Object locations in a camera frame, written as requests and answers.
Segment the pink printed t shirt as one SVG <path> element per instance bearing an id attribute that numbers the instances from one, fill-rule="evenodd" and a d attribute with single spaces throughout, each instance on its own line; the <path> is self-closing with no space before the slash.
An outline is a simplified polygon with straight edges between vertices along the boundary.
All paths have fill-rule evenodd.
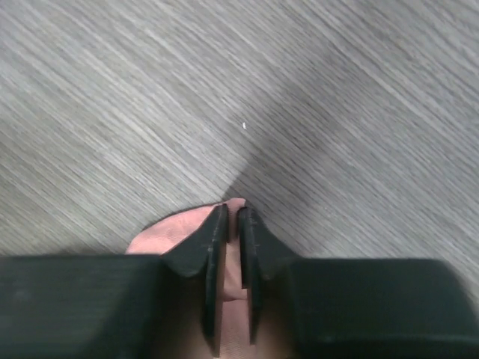
<path id="1" fill-rule="evenodd" d="M 265 323 L 258 331 L 257 342 L 250 340 L 249 301 L 247 291 L 242 287 L 240 265 L 241 240 L 237 234 L 239 211 L 246 207 L 243 198 L 225 201 L 229 215 L 229 241 L 225 247 L 223 293 L 220 296 L 222 309 L 219 357 L 220 358 L 291 358 L 291 345 L 284 323 L 266 314 Z M 199 231 L 215 205 L 185 209 L 169 215 L 140 232 L 127 248 L 128 254 L 166 254 L 180 246 L 187 237 Z M 167 344 L 169 333 L 159 334 L 156 358 L 211 358 L 206 341 L 199 334 L 197 325 L 187 323 L 190 310 L 172 314 L 177 328 L 177 339 Z"/>

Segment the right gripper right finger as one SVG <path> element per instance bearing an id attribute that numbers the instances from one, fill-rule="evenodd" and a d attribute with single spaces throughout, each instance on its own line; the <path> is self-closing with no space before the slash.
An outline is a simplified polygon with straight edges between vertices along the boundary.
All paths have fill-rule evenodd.
<path id="1" fill-rule="evenodd" d="M 250 342 L 306 346 L 311 333 L 311 262 L 272 234 L 255 210 L 242 208 L 238 220 Z"/>

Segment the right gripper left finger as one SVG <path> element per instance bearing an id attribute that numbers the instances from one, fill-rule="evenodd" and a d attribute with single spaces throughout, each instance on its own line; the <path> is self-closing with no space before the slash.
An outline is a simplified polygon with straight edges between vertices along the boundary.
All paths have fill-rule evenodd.
<path id="1" fill-rule="evenodd" d="M 220 351 L 228 207 L 214 206 L 197 230 L 161 256 L 170 271 L 160 330 L 162 358 L 215 358 Z"/>

